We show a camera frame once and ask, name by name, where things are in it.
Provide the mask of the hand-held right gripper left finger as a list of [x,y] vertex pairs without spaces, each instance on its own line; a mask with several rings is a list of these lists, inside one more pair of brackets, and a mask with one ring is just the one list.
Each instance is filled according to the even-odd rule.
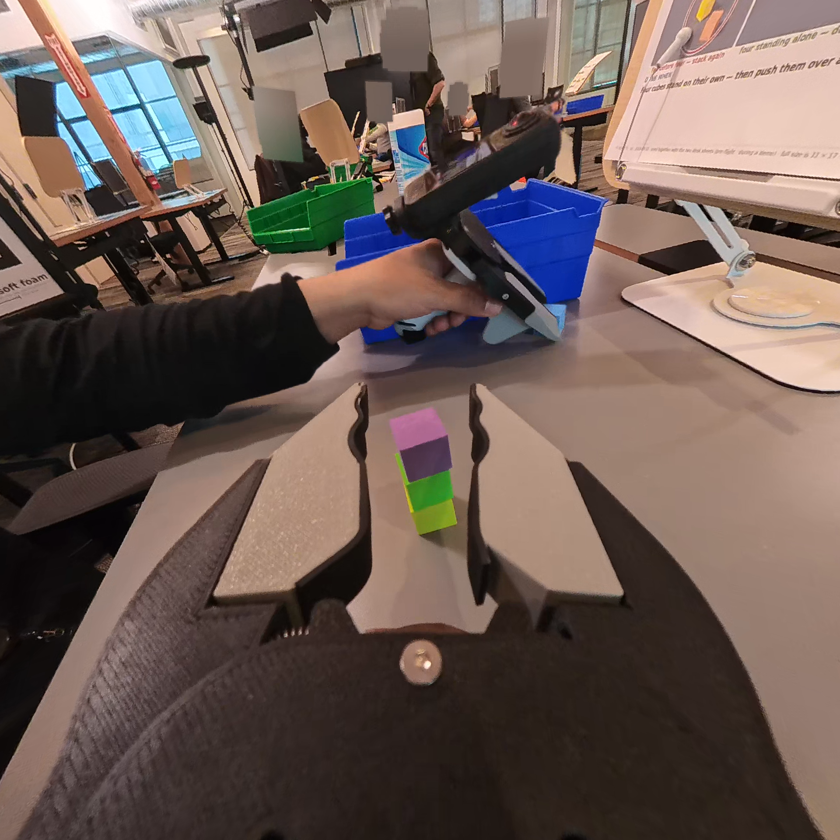
[[372,568],[368,388],[353,384],[271,456],[213,591],[220,605],[280,606],[309,624],[349,604]]

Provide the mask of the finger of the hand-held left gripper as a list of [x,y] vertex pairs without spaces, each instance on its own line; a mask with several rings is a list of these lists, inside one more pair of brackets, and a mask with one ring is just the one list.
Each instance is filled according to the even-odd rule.
[[557,322],[545,308],[548,303],[541,287],[530,274],[494,239],[485,266],[485,293],[501,303],[500,313],[514,313],[528,324],[529,331],[552,342],[560,340]]
[[496,345],[529,330],[529,325],[514,313],[500,313],[488,319],[482,332],[482,340],[486,344]]

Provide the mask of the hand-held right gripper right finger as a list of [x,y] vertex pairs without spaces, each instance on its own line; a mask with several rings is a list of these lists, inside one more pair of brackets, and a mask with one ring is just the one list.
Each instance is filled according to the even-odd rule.
[[619,606],[624,589],[563,453],[482,384],[469,388],[467,571],[474,601]]

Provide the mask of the yellow foam cube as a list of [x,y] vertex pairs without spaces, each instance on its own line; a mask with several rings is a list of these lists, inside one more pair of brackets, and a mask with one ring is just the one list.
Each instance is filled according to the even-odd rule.
[[457,524],[454,499],[449,498],[427,507],[408,505],[417,534],[425,535]]

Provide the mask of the green foam cube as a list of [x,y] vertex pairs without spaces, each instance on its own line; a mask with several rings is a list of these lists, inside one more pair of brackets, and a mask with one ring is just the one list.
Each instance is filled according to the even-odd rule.
[[410,512],[415,513],[434,507],[454,497],[449,469],[421,479],[409,480],[399,452],[395,453],[395,461],[400,471]]

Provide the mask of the purple foam cube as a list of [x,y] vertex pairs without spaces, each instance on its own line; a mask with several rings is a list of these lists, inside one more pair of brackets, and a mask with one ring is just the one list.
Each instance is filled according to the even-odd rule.
[[434,407],[395,416],[388,423],[408,482],[451,470],[447,430]]

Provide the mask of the person's left hand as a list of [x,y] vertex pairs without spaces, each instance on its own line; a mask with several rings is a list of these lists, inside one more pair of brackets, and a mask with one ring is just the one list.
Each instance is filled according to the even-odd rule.
[[379,259],[298,286],[321,335],[339,342],[355,330],[386,329],[395,322],[435,312],[428,335],[454,329],[470,318],[495,318],[502,310],[476,284],[459,285],[437,239],[397,250]]

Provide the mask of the rounded wooden board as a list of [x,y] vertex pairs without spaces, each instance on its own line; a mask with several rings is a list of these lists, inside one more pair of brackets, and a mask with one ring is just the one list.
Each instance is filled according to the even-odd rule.
[[85,192],[85,183],[66,141],[58,136],[24,136],[22,141],[46,195],[61,198],[63,193]]
[[336,161],[357,165],[361,161],[358,145],[336,101],[328,98],[315,103],[300,110],[299,116],[325,165]]

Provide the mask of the black screen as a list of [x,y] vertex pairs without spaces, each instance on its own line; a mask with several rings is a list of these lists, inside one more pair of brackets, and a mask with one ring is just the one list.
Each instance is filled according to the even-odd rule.
[[404,100],[405,110],[412,110],[410,74],[390,71],[383,67],[382,55],[373,54],[345,61],[345,68],[324,73],[329,97],[334,100],[352,129],[358,134],[366,117],[365,82],[390,81],[394,98]]

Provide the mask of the black studio light panel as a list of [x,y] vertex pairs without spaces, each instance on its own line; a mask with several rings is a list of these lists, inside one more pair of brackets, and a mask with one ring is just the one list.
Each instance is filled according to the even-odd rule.
[[238,3],[255,50],[266,52],[312,36],[312,24],[327,24],[332,9],[323,1],[254,1]]

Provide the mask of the white instruction sheet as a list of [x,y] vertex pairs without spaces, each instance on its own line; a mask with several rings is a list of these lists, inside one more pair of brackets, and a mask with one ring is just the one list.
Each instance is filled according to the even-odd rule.
[[839,2],[647,7],[606,159],[837,181]]

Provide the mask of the wooden desk black legs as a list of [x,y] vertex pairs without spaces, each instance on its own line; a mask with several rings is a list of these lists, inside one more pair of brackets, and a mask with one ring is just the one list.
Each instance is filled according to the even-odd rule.
[[231,281],[234,277],[214,276],[204,264],[192,245],[180,220],[186,214],[200,210],[224,197],[225,190],[202,192],[200,195],[186,195],[170,198],[158,205],[137,206],[119,213],[96,217],[93,221],[67,227],[49,234],[49,241],[56,247],[58,257],[63,258],[70,269],[84,266],[97,258],[104,258],[119,279],[122,288],[135,305],[152,303],[146,286],[128,265],[123,251],[140,241],[141,223],[167,223],[175,242],[185,252],[187,264],[197,277],[198,285],[189,286],[180,281],[184,291],[196,291],[199,287],[211,287]]

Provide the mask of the framed marker sign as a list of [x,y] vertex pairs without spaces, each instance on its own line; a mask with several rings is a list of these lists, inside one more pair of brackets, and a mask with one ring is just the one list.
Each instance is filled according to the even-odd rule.
[[47,257],[1,220],[1,319],[52,314],[70,303]]

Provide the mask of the wooden diagonal beam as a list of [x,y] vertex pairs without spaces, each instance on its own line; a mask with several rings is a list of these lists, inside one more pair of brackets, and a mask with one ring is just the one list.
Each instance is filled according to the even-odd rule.
[[18,3],[55,61],[64,80],[72,89],[101,141],[110,152],[135,199],[142,207],[161,207],[160,198],[145,180],[112,112],[94,84],[76,47],[60,25],[52,6],[43,1],[19,1]]

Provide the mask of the black square panel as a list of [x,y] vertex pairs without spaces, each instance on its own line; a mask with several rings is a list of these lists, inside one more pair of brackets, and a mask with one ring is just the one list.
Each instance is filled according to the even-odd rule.
[[56,84],[30,76],[14,83],[18,127],[24,138],[59,137]]

